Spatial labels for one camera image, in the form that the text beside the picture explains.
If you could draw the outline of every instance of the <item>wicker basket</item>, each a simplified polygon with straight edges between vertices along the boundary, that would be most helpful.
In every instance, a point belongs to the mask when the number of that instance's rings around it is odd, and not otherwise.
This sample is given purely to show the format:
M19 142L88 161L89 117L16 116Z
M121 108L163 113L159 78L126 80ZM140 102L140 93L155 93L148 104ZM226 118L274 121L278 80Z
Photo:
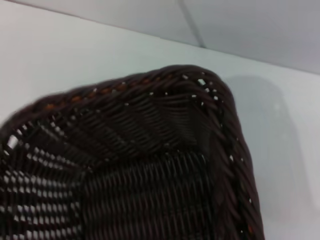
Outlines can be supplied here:
M0 240L263 240L233 96L192 65L48 96L0 129Z

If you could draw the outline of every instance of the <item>basket bottom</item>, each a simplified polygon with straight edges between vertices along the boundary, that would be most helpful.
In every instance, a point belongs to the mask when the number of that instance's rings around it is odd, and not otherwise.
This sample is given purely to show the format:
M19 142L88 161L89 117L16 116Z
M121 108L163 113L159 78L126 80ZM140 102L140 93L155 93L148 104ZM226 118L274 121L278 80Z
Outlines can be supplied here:
M106 164L83 187L85 240L214 239L213 186L198 152Z

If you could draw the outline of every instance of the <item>white table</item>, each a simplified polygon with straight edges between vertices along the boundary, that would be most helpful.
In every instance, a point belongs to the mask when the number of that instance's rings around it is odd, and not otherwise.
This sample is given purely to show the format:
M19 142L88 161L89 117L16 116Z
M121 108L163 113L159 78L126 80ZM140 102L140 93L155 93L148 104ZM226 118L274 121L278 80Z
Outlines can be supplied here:
M0 1L0 121L52 92L172 64L219 74L251 150L267 240L320 238L320 76Z

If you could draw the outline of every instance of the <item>white surface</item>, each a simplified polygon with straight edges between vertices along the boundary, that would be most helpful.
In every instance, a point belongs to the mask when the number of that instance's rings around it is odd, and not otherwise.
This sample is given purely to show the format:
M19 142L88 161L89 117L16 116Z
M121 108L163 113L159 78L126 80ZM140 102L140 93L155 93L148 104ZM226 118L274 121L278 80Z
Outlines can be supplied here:
M14 0L198 46L176 0Z
M172 64L234 93L267 240L320 236L320 76L0 1L0 121L51 92Z
M320 74L320 1L184 1L207 48Z
M320 74L317 0L12 0L208 49Z

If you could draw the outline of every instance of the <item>woven basket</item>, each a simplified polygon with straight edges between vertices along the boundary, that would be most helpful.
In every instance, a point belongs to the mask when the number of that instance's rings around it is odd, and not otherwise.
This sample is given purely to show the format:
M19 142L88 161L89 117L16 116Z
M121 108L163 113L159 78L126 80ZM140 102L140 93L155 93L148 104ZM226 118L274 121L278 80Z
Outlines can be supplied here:
M0 240L263 240L233 96L192 65L44 97L0 129Z

